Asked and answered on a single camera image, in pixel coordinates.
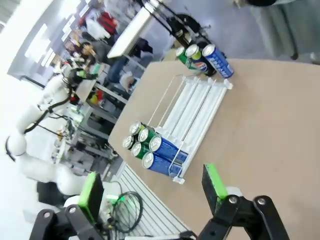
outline can dispenser rack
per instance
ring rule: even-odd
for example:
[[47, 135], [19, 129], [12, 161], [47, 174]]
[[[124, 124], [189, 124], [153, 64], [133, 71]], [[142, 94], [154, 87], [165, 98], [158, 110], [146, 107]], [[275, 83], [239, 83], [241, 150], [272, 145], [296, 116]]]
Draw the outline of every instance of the can dispenser rack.
[[[166, 97], [172, 82], [177, 81], [177, 79], [181, 81], [181, 84], [158, 124], [154, 123], [153, 118], [157, 110], [163, 104], [163, 99]], [[152, 125], [157, 126], [155, 130], [165, 139], [175, 144], [179, 148], [178, 153], [180, 151], [188, 153], [180, 173], [172, 177], [174, 182], [179, 184], [185, 182], [184, 175], [205, 137], [227, 90], [232, 88], [233, 85], [227, 79], [224, 79], [223, 82], [213, 80], [211, 77], [203, 80], [194, 75], [177, 75], [172, 78], [148, 125], [150, 126], [151, 121], [153, 121]]]

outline bolt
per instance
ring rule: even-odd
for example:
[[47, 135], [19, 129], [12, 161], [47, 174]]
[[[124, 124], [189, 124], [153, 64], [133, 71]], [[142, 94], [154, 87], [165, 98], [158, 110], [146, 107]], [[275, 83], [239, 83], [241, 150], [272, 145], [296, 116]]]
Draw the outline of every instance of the bolt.
[[258, 202], [258, 204], [260, 204], [260, 205], [265, 205], [265, 204], [266, 204], [266, 200], [265, 200], [264, 198], [262, 198], [262, 197], [259, 198], [257, 202]]
[[75, 211], [76, 211], [75, 207], [72, 207], [72, 208], [69, 209], [69, 213], [71, 213], [71, 214], [73, 214]]
[[236, 204], [238, 201], [238, 199], [235, 197], [235, 196], [232, 196], [229, 198], [229, 202], [232, 203], [232, 204]]
[[50, 212], [45, 212], [45, 213], [43, 214], [43, 216], [44, 216], [44, 218], [50, 217]]

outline can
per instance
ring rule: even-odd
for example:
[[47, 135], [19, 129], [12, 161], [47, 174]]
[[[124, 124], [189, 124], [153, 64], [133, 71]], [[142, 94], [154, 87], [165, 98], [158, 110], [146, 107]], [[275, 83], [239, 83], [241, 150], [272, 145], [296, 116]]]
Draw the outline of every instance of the can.
[[211, 77], [217, 72], [212, 67], [210, 62], [208, 62], [208, 60], [202, 56], [201, 51], [199, 50], [199, 47], [196, 44], [192, 44], [186, 49], [185, 56], [187, 58], [191, 58], [194, 65], [205, 75]]
[[[154, 136], [151, 139], [149, 149], [151, 152], [159, 154], [160, 156], [167, 158], [169, 161], [172, 161], [175, 158], [179, 150], [176, 145], [159, 135]], [[175, 158], [175, 162], [184, 163], [187, 157], [188, 153], [180, 151]]]
[[144, 144], [142, 144], [141, 142], [136, 142], [131, 149], [131, 155], [138, 158], [138, 159], [142, 159], [144, 157], [144, 155], [149, 152], [150, 150], [148, 149], [148, 147]]
[[183, 46], [178, 47], [175, 51], [175, 56], [194, 74], [201, 73], [195, 64], [186, 56], [186, 50]]
[[138, 141], [144, 144], [149, 144], [150, 140], [156, 135], [158, 135], [158, 133], [155, 131], [144, 128], [139, 132]]
[[144, 169], [149, 169], [170, 177], [177, 176], [181, 170], [181, 166], [174, 163], [171, 165], [171, 167], [170, 165], [171, 162], [151, 151], [147, 152], [142, 158], [142, 166]]
[[132, 135], [126, 136], [122, 141], [122, 147], [125, 149], [131, 150], [133, 145], [136, 143], [136, 139]]
[[203, 49], [202, 55], [225, 79], [230, 78], [234, 74], [233, 68], [230, 66], [222, 52], [215, 45], [207, 45]]
[[147, 129], [150, 129], [152, 131], [154, 131], [155, 129], [151, 126], [148, 126], [147, 124], [144, 124], [142, 123], [141, 121], [136, 121], [135, 123], [133, 123], [131, 126], [130, 126], [130, 134], [135, 136], [135, 135], [138, 135], [139, 132], [144, 129], [144, 128], [147, 128]]

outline workbench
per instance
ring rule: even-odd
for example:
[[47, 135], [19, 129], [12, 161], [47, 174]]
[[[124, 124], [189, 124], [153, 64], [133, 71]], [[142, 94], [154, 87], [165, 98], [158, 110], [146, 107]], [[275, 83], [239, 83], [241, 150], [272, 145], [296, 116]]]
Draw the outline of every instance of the workbench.
[[[233, 89], [222, 100], [184, 184], [144, 169], [141, 160], [122, 147], [133, 122], [149, 121], [173, 76], [191, 74], [179, 61], [147, 67], [109, 143], [196, 233], [212, 217], [201, 180], [203, 164], [214, 163], [224, 184], [240, 188], [248, 200], [270, 196], [291, 240], [320, 239], [320, 66], [244, 59], [230, 59], [229, 63], [234, 68], [229, 79]], [[159, 122], [161, 116], [154, 119]], [[248, 236], [234, 227], [228, 240], [232, 239], [246, 240]]]

